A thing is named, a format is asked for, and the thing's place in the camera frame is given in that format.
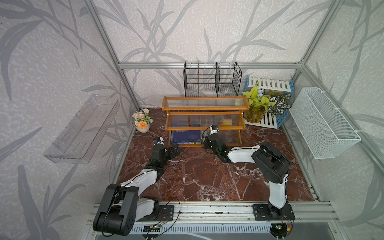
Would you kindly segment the orange wooden bookshelf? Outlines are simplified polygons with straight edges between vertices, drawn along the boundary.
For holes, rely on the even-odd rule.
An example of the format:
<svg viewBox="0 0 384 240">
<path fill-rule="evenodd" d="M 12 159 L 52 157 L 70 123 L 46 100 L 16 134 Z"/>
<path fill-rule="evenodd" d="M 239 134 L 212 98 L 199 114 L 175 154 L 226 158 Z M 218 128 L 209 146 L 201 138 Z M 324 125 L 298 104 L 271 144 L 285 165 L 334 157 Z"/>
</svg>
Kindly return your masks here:
<svg viewBox="0 0 384 240">
<path fill-rule="evenodd" d="M 247 97 L 164 97 L 162 110 L 167 112 L 165 124 L 169 143 L 175 131 L 207 131 L 217 125 L 222 131 L 238 131 L 237 143 L 241 147 L 241 130 L 246 129 L 244 111 L 250 108 Z"/>
</svg>

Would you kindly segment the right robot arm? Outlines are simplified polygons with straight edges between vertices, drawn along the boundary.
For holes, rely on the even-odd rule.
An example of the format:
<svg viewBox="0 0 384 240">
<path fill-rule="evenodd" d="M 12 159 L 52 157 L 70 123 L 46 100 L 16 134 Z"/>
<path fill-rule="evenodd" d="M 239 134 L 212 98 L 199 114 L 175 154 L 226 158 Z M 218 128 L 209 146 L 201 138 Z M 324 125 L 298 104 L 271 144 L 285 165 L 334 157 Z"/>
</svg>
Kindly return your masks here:
<svg viewBox="0 0 384 240">
<path fill-rule="evenodd" d="M 229 147 L 219 134 L 214 133 L 203 138 L 203 148 L 210 149 L 227 164 L 254 164 L 269 181 L 268 203 L 253 205 L 255 220 L 293 222 L 296 219 L 287 197 L 291 160 L 271 143 L 263 142 L 254 147 Z"/>
</svg>

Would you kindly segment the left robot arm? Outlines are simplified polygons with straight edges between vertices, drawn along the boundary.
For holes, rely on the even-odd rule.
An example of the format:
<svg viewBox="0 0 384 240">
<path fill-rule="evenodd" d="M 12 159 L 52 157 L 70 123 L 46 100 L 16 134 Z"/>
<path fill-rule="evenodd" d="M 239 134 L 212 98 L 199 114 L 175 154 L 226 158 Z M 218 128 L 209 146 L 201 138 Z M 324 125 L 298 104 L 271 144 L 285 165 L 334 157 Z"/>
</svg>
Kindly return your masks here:
<svg viewBox="0 0 384 240">
<path fill-rule="evenodd" d="M 180 154 L 178 145 L 167 147 L 163 142 L 156 142 L 152 157 L 140 173 L 121 184 L 107 186 L 93 221 L 93 230 L 104 237 L 127 236 L 136 221 L 156 218 L 160 211 L 159 201 L 139 196 L 161 179 L 168 162 Z"/>
</svg>

